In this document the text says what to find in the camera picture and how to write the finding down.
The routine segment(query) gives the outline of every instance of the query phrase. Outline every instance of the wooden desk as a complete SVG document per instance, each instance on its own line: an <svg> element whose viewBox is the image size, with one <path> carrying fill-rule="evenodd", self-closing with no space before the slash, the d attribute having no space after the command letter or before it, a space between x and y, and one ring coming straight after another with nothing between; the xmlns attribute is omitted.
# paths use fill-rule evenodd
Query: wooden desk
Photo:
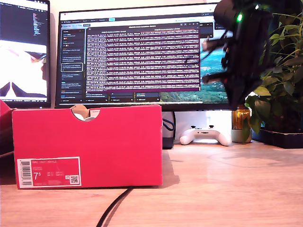
<svg viewBox="0 0 303 227"><path fill-rule="evenodd" d="M95 227L125 190L17 190L11 177L1 185L2 227ZM176 145L163 151L163 180L135 188L105 226L303 226L303 149Z"/></svg>

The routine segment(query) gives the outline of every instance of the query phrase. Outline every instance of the amber glass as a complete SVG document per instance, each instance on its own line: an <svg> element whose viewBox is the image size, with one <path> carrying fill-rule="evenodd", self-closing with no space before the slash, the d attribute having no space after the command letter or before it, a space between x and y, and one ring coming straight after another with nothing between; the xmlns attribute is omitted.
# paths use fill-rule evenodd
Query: amber glass
<svg viewBox="0 0 303 227"><path fill-rule="evenodd" d="M243 121L246 117L248 117L248 122L250 122L250 110L245 105L240 105L237 110L233 110L232 129L243 129Z"/></svg>

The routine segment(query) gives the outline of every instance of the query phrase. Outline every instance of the shoebox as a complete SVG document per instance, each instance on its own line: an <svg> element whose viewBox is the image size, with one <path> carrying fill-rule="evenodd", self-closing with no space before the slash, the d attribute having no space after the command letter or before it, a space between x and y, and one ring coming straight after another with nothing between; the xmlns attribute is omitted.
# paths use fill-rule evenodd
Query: shoebox
<svg viewBox="0 0 303 227"><path fill-rule="evenodd" d="M11 120L13 110L0 100L0 155L14 150Z"/></svg>
<svg viewBox="0 0 303 227"><path fill-rule="evenodd" d="M159 105L15 110L12 113L19 189L162 184Z"/></svg>

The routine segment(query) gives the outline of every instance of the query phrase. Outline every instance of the qr code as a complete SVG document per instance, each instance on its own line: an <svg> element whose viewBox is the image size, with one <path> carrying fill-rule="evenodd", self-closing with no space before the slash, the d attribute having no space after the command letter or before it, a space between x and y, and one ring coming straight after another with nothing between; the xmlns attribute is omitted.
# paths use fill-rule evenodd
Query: qr code
<svg viewBox="0 0 303 227"><path fill-rule="evenodd" d="M79 175L70 175L70 184L79 184Z"/></svg>

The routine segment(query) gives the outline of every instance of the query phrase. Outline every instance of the monitor screen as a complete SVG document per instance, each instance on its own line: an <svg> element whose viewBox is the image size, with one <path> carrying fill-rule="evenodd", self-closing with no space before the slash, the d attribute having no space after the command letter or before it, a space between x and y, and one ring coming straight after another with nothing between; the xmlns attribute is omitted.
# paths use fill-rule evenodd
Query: monitor screen
<svg viewBox="0 0 303 227"><path fill-rule="evenodd" d="M160 104L163 110L227 109L216 4L60 12L56 107Z"/></svg>
<svg viewBox="0 0 303 227"><path fill-rule="evenodd" d="M49 1L0 0L0 99L50 107Z"/></svg>

